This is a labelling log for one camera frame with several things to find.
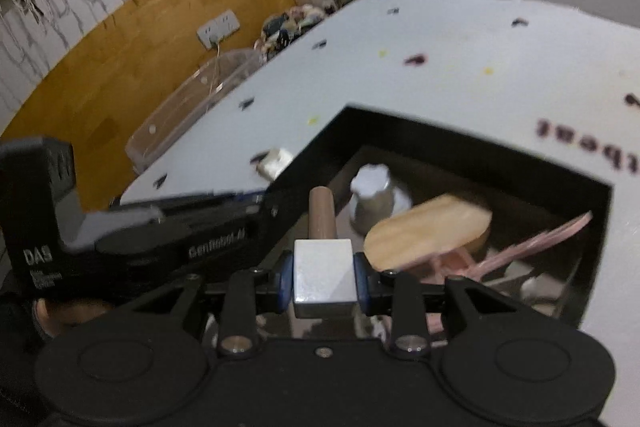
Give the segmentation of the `pink plastic clip tool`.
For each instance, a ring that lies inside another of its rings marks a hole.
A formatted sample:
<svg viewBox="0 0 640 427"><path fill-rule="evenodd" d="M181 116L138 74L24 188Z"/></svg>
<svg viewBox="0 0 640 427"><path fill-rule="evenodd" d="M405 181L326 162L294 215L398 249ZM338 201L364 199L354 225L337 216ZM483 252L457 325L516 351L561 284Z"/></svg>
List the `pink plastic clip tool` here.
<svg viewBox="0 0 640 427"><path fill-rule="evenodd" d="M456 248L446 253L428 254L416 261L411 261L398 267L398 271L412 273L422 280L444 283L447 277L466 277L479 282L485 275L508 265L509 263L524 259L547 249L559 245L582 231L592 220L590 211L570 220L559 228L544 231L526 239L525 242L514 244L498 254L485 258L481 262L475 262L469 251L465 248Z"/></svg>

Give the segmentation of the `white block wooden-handle stamp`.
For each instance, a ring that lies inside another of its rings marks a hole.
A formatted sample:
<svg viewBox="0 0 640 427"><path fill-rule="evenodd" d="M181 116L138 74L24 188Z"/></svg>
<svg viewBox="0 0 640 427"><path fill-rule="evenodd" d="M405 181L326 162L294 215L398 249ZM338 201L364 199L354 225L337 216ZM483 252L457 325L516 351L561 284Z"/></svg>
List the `white block wooden-handle stamp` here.
<svg viewBox="0 0 640 427"><path fill-rule="evenodd" d="M308 237L294 242L293 308L299 319L347 317L356 305L354 250L337 237L333 193L309 193Z"/></svg>

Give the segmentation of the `black cardboard box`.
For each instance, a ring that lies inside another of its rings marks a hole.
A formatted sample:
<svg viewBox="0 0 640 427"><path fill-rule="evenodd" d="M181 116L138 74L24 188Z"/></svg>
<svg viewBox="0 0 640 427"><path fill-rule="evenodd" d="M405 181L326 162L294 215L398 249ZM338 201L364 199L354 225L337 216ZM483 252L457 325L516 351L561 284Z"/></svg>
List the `black cardboard box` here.
<svg viewBox="0 0 640 427"><path fill-rule="evenodd" d="M582 231L541 256L542 265L565 283L556 314L580 324L600 265L612 186L477 136L363 107L343 108L270 185L265 252L288 239L313 187L331 187L337 207L344 207L350 179L374 162L390 167L417 204L452 193L487 205L494 214L489 244L495 248L590 213Z"/></svg>

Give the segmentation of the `white plastic piece in box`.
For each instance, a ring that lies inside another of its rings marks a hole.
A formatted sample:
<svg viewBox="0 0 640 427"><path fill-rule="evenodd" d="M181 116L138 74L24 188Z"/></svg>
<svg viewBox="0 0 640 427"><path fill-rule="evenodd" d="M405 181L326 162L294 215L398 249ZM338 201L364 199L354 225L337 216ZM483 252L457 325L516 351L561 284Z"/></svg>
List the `white plastic piece in box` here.
<svg viewBox="0 0 640 427"><path fill-rule="evenodd" d="M544 274L529 277L520 287L520 298L528 303L544 298L545 295L547 295L547 277Z"/></svg>

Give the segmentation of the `light wooden block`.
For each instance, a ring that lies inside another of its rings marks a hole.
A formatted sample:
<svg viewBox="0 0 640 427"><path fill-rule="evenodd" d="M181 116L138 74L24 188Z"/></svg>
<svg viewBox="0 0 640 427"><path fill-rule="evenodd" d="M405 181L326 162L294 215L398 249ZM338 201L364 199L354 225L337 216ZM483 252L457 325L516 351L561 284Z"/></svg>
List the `light wooden block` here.
<svg viewBox="0 0 640 427"><path fill-rule="evenodd" d="M486 243L491 220L486 206L442 194L378 222L364 239L363 252L376 271L416 267L460 248L475 254Z"/></svg>

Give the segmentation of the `cream satin ribbon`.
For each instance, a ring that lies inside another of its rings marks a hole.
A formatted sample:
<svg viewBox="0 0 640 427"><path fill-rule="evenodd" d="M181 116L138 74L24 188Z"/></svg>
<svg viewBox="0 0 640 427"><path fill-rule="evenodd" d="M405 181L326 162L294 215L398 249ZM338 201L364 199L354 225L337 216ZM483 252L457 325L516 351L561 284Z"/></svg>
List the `cream satin ribbon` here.
<svg viewBox="0 0 640 427"><path fill-rule="evenodd" d="M258 161L256 171L259 176L272 182L288 168L294 159L294 155L285 148L273 148L265 153L264 157Z"/></svg>

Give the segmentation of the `white knob-lid jar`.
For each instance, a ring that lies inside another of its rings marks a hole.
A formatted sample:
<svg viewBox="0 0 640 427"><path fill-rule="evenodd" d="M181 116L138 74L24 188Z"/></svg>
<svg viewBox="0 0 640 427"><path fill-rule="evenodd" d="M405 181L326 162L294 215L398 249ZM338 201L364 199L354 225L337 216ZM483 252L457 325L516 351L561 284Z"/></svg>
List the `white knob-lid jar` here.
<svg viewBox="0 0 640 427"><path fill-rule="evenodd" d="M393 178L390 168L383 164L362 166L350 181L350 193L350 224L362 236L366 236L378 222L413 206L409 191Z"/></svg>

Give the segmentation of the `clear plastic storage bin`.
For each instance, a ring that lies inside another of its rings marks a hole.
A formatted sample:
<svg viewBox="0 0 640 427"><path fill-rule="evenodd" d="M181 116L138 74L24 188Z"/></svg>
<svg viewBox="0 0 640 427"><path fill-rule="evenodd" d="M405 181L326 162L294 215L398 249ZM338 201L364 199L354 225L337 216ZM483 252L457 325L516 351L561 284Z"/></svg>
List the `clear plastic storage bin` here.
<svg viewBox="0 0 640 427"><path fill-rule="evenodd" d="M130 136L125 152L134 172L148 169L263 62L258 50L232 50L216 55L184 80Z"/></svg>

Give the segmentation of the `pile of plush toys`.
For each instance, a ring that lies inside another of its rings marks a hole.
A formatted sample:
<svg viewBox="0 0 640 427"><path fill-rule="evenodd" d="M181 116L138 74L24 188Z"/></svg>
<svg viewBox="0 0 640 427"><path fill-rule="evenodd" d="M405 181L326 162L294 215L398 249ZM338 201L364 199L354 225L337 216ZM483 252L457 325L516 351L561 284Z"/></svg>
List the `pile of plush toys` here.
<svg viewBox="0 0 640 427"><path fill-rule="evenodd" d="M267 63L335 11L334 6L330 4L322 8L303 4L294 5L280 14L270 15L262 23L262 30L254 43L254 49L260 53L262 61Z"/></svg>

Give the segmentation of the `white wall socket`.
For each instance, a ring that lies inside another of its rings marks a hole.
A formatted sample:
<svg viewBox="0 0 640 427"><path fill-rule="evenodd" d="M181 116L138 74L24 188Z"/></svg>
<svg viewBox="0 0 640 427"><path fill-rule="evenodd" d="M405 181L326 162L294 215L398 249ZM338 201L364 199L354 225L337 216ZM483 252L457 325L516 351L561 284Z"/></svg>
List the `white wall socket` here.
<svg viewBox="0 0 640 427"><path fill-rule="evenodd" d="M205 49L210 50L215 44L221 43L239 29L240 22L235 12L227 10L198 28L196 34Z"/></svg>

